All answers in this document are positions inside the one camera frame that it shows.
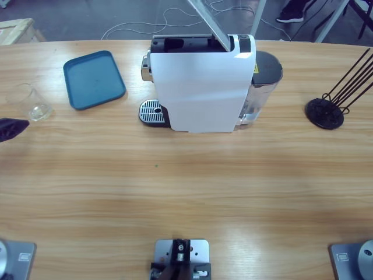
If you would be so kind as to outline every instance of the person's foot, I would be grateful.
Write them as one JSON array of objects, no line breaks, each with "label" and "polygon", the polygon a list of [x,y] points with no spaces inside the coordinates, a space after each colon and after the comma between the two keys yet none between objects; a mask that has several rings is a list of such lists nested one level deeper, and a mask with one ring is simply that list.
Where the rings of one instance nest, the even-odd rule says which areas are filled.
[{"label": "person's foot", "polygon": [[286,9],[285,7],[280,16],[276,19],[278,22],[282,23],[291,23],[291,22],[302,22],[303,18],[303,11],[294,10],[294,9]]}]

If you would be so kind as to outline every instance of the teal plastic tray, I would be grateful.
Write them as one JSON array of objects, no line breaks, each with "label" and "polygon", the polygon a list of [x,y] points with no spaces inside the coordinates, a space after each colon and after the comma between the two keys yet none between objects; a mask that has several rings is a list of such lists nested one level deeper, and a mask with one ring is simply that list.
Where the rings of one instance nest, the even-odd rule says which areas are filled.
[{"label": "teal plastic tray", "polygon": [[121,74],[109,51],[69,60],[64,65],[71,107],[84,110],[122,97],[126,92]]}]

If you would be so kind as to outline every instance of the clear glass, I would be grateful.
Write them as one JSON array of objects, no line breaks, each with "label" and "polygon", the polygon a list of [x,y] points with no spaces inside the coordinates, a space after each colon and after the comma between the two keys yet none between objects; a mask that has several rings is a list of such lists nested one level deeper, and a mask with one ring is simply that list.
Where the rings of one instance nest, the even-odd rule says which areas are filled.
[{"label": "clear glass", "polygon": [[15,86],[6,96],[6,101],[32,121],[45,120],[53,111],[49,102],[28,83]]}]

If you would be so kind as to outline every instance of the gray floor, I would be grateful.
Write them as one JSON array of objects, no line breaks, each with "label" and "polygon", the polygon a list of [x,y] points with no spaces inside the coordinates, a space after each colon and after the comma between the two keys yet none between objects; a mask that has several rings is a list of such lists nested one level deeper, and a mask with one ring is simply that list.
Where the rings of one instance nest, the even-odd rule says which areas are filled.
[{"label": "gray floor", "polygon": [[[314,27],[325,18],[340,0],[330,0],[325,7],[298,33],[294,41],[312,41]],[[275,21],[276,16],[287,0],[268,0],[262,18],[276,27],[284,29],[290,36],[298,30],[302,23],[281,24]],[[311,17],[324,3],[319,0],[305,15]],[[216,3],[216,9],[227,9],[235,5],[250,6],[256,10],[258,0],[225,0]],[[0,9],[0,21],[33,18],[38,28],[48,41],[63,40],[99,40],[106,30],[125,22],[148,22],[163,24],[163,12],[168,8],[180,8],[195,15],[195,11],[186,0],[12,0],[6,9]],[[254,16],[247,10],[231,10],[216,15],[218,21],[228,33],[249,33]],[[188,25],[199,21],[198,17],[190,17],[179,10],[170,10],[166,18],[171,25]],[[362,20],[352,8],[342,16],[332,28],[325,43],[355,44],[373,46],[373,32],[367,28],[363,37],[357,40]],[[131,28],[140,32],[155,32],[162,26],[146,26],[127,24],[121,28]],[[158,34],[206,34],[207,26],[202,23],[189,27],[166,27]],[[118,31],[110,35],[110,39],[149,39],[151,34],[139,34],[132,31]],[[256,33],[257,39],[288,40],[279,30],[260,23]]]}]

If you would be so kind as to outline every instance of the table surface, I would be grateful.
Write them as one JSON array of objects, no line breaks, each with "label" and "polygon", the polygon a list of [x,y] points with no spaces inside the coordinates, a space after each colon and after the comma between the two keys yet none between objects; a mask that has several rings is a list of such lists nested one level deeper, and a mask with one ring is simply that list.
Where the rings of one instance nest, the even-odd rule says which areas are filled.
[{"label": "table surface", "polygon": [[[364,47],[258,41],[284,78],[254,126],[226,134],[150,128],[140,75],[149,41],[0,47],[0,112],[32,83],[53,105],[0,144],[0,235],[38,245],[31,280],[148,279],[157,239],[208,239],[214,279],[333,279],[328,245],[373,238],[373,94],[325,131],[304,115]],[[126,95],[70,107],[62,67],[113,53]]]}]

